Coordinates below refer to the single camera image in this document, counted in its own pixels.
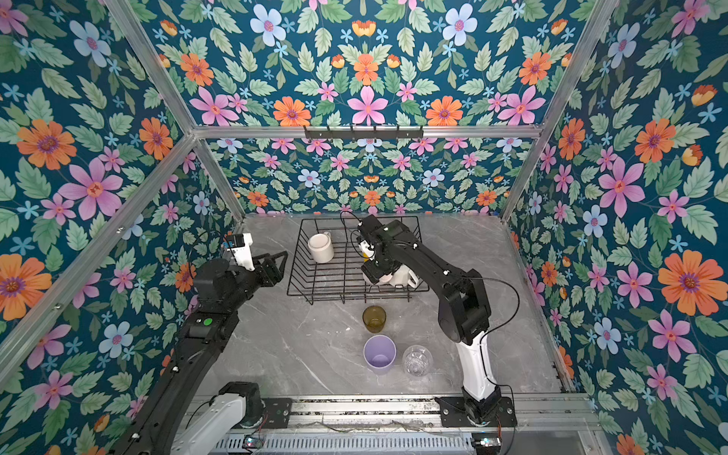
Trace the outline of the cream faceted mug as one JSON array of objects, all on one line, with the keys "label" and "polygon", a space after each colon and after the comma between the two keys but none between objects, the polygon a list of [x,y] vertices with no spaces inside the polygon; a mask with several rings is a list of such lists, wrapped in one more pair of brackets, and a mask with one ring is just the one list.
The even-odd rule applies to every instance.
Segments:
[{"label": "cream faceted mug", "polygon": [[416,289],[420,282],[420,278],[409,267],[400,265],[399,269],[392,275],[389,285],[395,288]]}]

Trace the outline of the white mug red inside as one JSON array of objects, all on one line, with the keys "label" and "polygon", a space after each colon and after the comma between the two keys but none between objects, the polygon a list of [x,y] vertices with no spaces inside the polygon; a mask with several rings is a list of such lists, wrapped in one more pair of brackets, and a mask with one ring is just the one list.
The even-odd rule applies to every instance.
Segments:
[{"label": "white mug red inside", "polygon": [[312,259],[318,265],[328,264],[334,259],[335,250],[331,234],[328,231],[312,235],[307,246]]}]

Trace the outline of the white mug pink handle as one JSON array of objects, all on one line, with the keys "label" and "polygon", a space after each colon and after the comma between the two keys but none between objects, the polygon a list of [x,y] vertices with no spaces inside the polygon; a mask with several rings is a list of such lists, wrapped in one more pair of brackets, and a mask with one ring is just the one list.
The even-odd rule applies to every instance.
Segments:
[{"label": "white mug pink handle", "polygon": [[383,275],[377,282],[379,286],[395,286],[394,274]]}]

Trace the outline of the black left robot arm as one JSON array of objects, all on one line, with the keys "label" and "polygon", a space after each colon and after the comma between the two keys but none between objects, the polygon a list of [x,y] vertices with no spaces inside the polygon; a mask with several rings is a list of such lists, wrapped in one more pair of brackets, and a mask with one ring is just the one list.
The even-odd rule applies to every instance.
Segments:
[{"label": "black left robot arm", "polygon": [[185,412],[240,322],[238,310],[261,288],[284,278],[287,251],[252,258],[253,269],[228,259],[197,271],[198,306],[178,331],[172,359],[111,454],[171,454]]}]

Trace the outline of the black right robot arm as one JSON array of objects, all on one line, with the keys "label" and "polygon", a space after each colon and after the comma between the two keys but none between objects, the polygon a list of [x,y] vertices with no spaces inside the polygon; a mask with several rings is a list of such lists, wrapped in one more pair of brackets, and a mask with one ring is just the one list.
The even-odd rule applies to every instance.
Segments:
[{"label": "black right robot arm", "polygon": [[367,257],[361,270],[371,284],[426,284],[439,299],[438,324],[457,345],[463,369],[464,413],[477,426],[489,423],[502,399],[487,352],[492,314],[483,276],[464,271],[435,254],[399,220],[358,221],[358,244]]}]

